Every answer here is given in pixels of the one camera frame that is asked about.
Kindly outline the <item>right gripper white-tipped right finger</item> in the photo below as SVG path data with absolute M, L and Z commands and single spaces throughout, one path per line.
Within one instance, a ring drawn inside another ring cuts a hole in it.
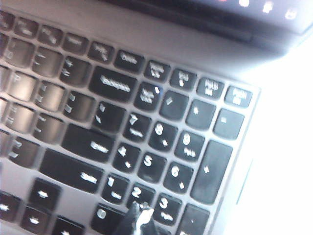
M 153 219 L 154 209 L 140 207 L 139 215 L 135 220 L 136 235 L 158 235 L 159 232 Z

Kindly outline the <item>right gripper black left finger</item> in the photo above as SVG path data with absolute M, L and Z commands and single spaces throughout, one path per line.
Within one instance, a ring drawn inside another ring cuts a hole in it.
M 141 215 L 140 204 L 133 202 L 128 212 L 125 214 L 123 219 L 117 225 L 114 231 L 115 235 L 140 235 L 141 228 L 137 225 L 139 216 Z

